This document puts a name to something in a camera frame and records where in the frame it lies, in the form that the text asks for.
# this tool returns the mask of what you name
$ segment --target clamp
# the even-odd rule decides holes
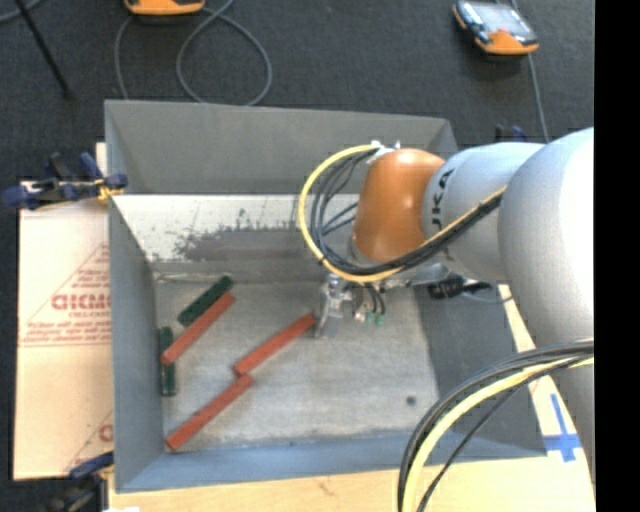
[[[79,160],[82,172],[75,174],[59,153],[53,153],[45,165],[45,179],[2,191],[2,203],[10,208],[29,210],[89,198],[106,204],[109,197],[121,194],[129,183],[125,174],[104,176],[95,159],[86,151]]]

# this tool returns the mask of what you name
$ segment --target red wooden block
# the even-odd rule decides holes
[[[315,323],[316,319],[312,314],[299,318],[285,330],[279,332],[273,338],[263,343],[253,352],[238,361],[234,365],[233,371],[238,376],[245,375],[261,364],[265,359],[269,358],[282,347],[293,341],[296,337],[300,336]]]
[[[165,440],[167,446],[173,451],[178,450],[231,402],[250,388],[253,383],[254,380],[249,375],[243,375],[237,379],[231,386],[196,412],[186,423],[183,423],[178,430],[169,435]]]
[[[231,304],[235,302],[235,297],[229,292],[223,293],[209,309],[198,317],[184,332],[167,348],[160,356],[160,362],[169,366],[178,359],[195,342],[209,326],[224,313]]]

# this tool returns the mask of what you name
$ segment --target black carpet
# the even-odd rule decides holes
[[[209,2],[215,9],[222,1]],[[527,61],[492,62],[456,30],[452,0],[237,0],[226,12],[271,60],[261,105],[427,115],[448,119],[460,147],[493,141],[495,125],[544,140]],[[595,0],[521,0],[541,41],[534,55],[549,138],[594,124]],[[27,24],[0,0],[0,190],[40,177],[54,151],[70,163],[104,136],[103,100],[120,98],[114,42],[121,0],[44,0],[31,15],[73,91],[65,99]],[[198,22],[133,21],[122,39],[131,98],[188,101],[175,73]],[[245,104],[264,87],[259,53],[217,22],[185,53],[184,77],[207,101]],[[10,481],[16,335],[16,217],[0,219],[0,510],[31,511],[65,482]]]

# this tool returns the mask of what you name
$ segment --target green wooden block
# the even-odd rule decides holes
[[[211,288],[206,290],[178,315],[178,322],[188,327],[217,301],[223,293],[233,287],[233,280],[229,276],[220,278]]]
[[[171,327],[158,329],[158,346],[162,354],[173,343]],[[162,396],[175,396],[176,394],[176,365],[165,366],[160,363],[160,393]]]

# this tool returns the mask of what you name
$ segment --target yellow cable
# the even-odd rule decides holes
[[[401,270],[403,270],[403,267],[393,268],[393,269],[390,269],[390,270],[385,270],[383,272],[378,272],[376,274],[368,274],[368,275],[351,274],[350,272],[345,272],[344,270],[341,270],[341,269],[337,268],[331,262],[327,261],[324,253],[315,244],[315,242],[313,241],[313,238],[311,237],[311,233],[309,232],[309,229],[307,228],[307,222],[306,222],[306,218],[305,218],[306,201],[307,201],[307,196],[309,195],[309,192],[311,190],[311,187],[316,182],[318,177],[323,172],[325,172],[328,168],[330,168],[333,164],[335,164],[336,162],[342,160],[343,158],[347,158],[347,157],[349,157],[351,155],[355,155],[355,154],[358,154],[358,153],[364,153],[366,151],[371,151],[372,149],[377,149],[379,147],[380,146],[373,145],[373,144],[365,144],[365,145],[361,145],[361,146],[354,146],[352,148],[347,148],[347,149],[345,149],[343,151],[340,151],[340,152],[332,155],[327,160],[322,162],[318,167],[316,167],[316,169],[311,173],[309,178],[307,178],[307,181],[305,182],[304,186],[302,187],[302,191],[300,192],[300,197],[298,199],[298,224],[300,226],[300,230],[302,231],[302,237],[304,238],[305,243],[307,244],[307,246],[311,249],[311,252],[313,252],[315,257],[318,258],[318,260],[320,260],[320,262],[329,271],[333,272],[334,274],[336,274],[337,276],[341,277],[342,279],[345,279],[347,281],[356,282],[356,283],[373,283],[375,281],[380,281],[382,279],[385,279],[387,277],[390,277],[390,276],[400,272]],[[423,246],[425,246],[427,244],[430,244],[430,243],[440,239],[441,237],[444,237],[449,232],[455,230],[455,228],[458,225],[460,225],[460,223],[465,221],[469,216],[471,216],[474,213],[476,213],[476,211],[479,210],[486,203],[492,201],[493,199],[495,199],[500,194],[503,194],[506,189],[507,189],[507,186],[505,185],[504,187],[500,188],[499,190],[497,190],[496,192],[491,194],[489,197],[487,197],[486,199],[481,201],[478,206],[476,206],[474,208],[471,208],[468,212],[466,212],[465,214],[463,214],[460,217],[458,217],[455,221],[453,221],[451,224],[449,224],[443,230],[439,231],[437,234],[433,235],[428,240],[425,240],[422,244],[420,244],[420,247],[423,247]]]
[[[348,272],[344,272],[339,268],[332,265],[329,261],[326,260],[324,254],[320,250],[320,248],[314,243],[313,238],[311,238],[311,233],[307,228],[307,222],[305,219],[305,209],[306,209],[306,201],[307,196],[309,195],[309,191],[311,187],[318,179],[318,177],[325,172],[329,167],[331,167],[336,162],[342,160],[343,158],[347,158],[351,155],[356,155],[358,153],[365,153],[367,151],[371,151],[372,149],[378,149],[380,146],[375,146],[373,144],[365,144],[362,146],[354,146],[352,148],[347,148],[335,155],[332,155],[324,162],[322,162],[307,178],[304,186],[302,187],[302,191],[300,192],[300,197],[298,198],[298,224],[300,225],[300,230],[302,231],[302,237],[304,238],[307,246],[311,249],[311,252],[318,258],[322,264],[331,272],[336,274],[337,276],[346,279],[347,281],[355,281],[359,283],[371,283],[374,281],[378,281],[380,279],[384,279],[390,275],[395,274],[398,269],[388,270],[386,272],[380,272],[378,274],[372,274],[369,276],[357,276],[354,274],[350,274]]]
[[[485,386],[475,393],[469,395],[467,398],[458,403],[453,409],[451,409],[447,414],[445,414],[442,419],[438,423],[436,423],[431,432],[429,432],[427,437],[424,439],[424,441],[420,445],[420,448],[418,449],[416,457],[413,460],[411,469],[407,474],[405,493],[402,499],[402,512],[413,511],[419,505],[419,501],[418,503],[416,503],[416,489],[418,487],[418,479],[420,478],[422,468],[427,462],[427,459],[429,458],[429,455],[431,454],[431,451],[435,447],[438,440],[451,427],[451,425],[453,425],[461,416],[466,414],[469,410],[471,410],[479,403],[485,401],[487,398],[491,398],[492,396],[497,395],[502,391],[511,389],[514,386],[521,384],[529,377],[535,375],[538,372],[552,369],[554,366],[562,366],[571,359],[571,357],[568,357],[560,361],[532,366],[523,370],[522,372],[516,373],[515,375],[504,377],[499,381],[493,382],[492,384]],[[574,368],[582,364],[593,364],[593,357],[587,359],[586,361],[581,361],[580,363],[572,365],[570,366],[570,368]]]

